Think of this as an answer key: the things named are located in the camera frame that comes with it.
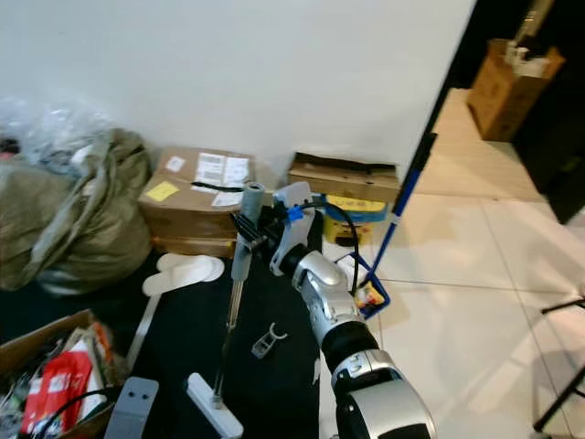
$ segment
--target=red package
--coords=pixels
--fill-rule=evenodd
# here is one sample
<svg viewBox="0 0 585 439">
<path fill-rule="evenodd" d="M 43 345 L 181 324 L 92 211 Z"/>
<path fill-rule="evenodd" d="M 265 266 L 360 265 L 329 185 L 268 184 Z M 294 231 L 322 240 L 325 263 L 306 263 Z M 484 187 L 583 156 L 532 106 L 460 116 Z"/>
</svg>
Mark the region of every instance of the red package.
<svg viewBox="0 0 585 439">
<path fill-rule="evenodd" d="M 91 361 L 86 352 L 63 352 L 52 359 L 42 378 L 31 383 L 20 432 L 38 434 L 59 408 L 85 391 L 90 373 Z M 81 401 L 76 402 L 62 413 L 49 427 L 47 436 L 57 436 L 71 428 L 80 406 Z"/>
</svg>

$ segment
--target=white wall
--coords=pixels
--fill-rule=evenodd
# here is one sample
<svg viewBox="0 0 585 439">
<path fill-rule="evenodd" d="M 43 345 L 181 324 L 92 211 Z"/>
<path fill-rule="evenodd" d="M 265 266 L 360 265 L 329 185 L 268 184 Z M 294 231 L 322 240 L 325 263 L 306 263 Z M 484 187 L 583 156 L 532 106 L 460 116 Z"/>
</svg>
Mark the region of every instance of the white wall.
<svg viewBox="0 0 585 439">
<path fill-rule="evenodd" d="M 0 96 L 81 101 L 154 145 L 303 149 L 404 174 L 473 0 L 0 0 Z"/>
</svg>

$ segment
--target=white slipper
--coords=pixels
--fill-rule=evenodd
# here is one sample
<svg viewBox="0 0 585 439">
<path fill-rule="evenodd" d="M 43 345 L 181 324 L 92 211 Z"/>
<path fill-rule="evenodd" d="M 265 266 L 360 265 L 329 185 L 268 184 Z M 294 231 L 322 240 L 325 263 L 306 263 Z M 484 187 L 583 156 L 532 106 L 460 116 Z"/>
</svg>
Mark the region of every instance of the white slipper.
<svg viewBox="0 0 585 439">
<path fill-rule="evenodd" d="M 213 272 L 213 262 L 209 258 L 198 259 L 189 265 L 177 265 L 154 276 L 147 277 L 143 283 L 143 293 L 160 295 L 167 291 L 196 284 L 207 279 Z"/>
<path fill-rule="evenodd" d="M 223 261 L 221 261 L 219 258 L 205 255 L 187 256 L 184 254 L 167 253 L 161 256 L 160 259 L 156 262 L 156 269 L 159 272 L 165 272 L 173 267 L 179 265 L 190 265 L 191 263 L 195 263 L 201 259 L 209 259 L 213 263 L 213 271 L 209 277 L 204 279 L 202 282 L 215 281 L 223 274 L 225 269 Z"/>
</svg>

